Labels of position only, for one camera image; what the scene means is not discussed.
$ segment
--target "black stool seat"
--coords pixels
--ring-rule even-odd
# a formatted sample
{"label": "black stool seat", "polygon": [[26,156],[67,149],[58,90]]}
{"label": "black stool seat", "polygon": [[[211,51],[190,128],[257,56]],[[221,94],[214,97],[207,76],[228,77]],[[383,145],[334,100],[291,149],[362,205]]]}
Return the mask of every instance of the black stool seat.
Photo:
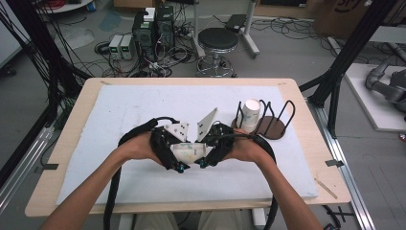
{"label": "black stool seat", "polygon": [[204,48],[228,50],[237,46],[238,38],[233,32],[224,28],[209,28],[201,31],[198,42]]}

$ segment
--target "human hand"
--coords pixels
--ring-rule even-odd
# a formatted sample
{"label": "human hand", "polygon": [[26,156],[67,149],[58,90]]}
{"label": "human hand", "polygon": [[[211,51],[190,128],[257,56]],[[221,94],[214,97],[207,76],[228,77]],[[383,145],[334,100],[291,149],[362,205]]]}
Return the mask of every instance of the human hand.
{"label": "human hand", "polygon": [[[238,128],[235,129],[235,133],[248,134],[243,129]],[[240,161],[258,163],[263,155],[267,156],[268,153],[252,139],[237,137],[233,149],[224,157],[224,160],[234,158]]]}
{"label": "human hand", "polygon": [[149,139],[151,132],[145,132],[133,137],[116,148],[126,160],[144,160],[151,159],[156,163],[162,165],[156,154],[153,152]]}

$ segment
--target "white cylindrical object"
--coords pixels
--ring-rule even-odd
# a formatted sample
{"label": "white cylindrical object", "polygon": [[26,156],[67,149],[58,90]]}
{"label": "white cylindrical object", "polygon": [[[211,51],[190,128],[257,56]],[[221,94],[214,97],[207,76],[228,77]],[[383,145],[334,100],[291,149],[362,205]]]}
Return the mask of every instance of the white cylindrical object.
{"label": "white cylindrical object", "polygon": [[260,103],[256,99],[249,99],[245,102],[244,107],[242,108],[242,115],[238,114],[237,118],[237,127],[240,127],[244,129],[247,132],[252,132],[255,130],[255,127],[257,126],[258,119],[259,119],[259,112],[260,112]]}
{"label": "white cylindrical object", "polygon": [[189,165],[206,156],[206,147],[202,143],[181,143],[172,146],[173,155],[178,161]]}

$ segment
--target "chrome stool base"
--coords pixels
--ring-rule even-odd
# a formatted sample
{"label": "chrome stool base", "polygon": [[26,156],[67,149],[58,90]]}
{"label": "chrome stool base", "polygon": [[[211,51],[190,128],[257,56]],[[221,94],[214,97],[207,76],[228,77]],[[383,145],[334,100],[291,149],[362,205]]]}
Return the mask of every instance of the chrome stool base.
{"label": "chrome stool base", "polygon": [[196,75],[203,74],[210,77],[224,77],[233,75],[234,69],[231,61],[219,54],[207,55],[197,61]]}

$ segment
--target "human arm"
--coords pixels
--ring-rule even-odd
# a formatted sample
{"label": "human arm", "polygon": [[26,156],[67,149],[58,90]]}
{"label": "human arm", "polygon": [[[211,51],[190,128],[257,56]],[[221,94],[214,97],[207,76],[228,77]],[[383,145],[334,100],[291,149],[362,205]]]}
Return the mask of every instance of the human arm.
{"label": "human arm", "polygon": [[152,159],[160,164],[149,144],[150,132],[130,139],[114,149],[50,214],[41,229],[80,229],[97,198],[118,168],[131,159]]}
{"label": "human arm", "polygon": [[254,162],[262,171],[281,208],[288,229],[323,229],[302,198],[285,179],[272,157],[252,140],[237,138],[233,150],[226,156]]}

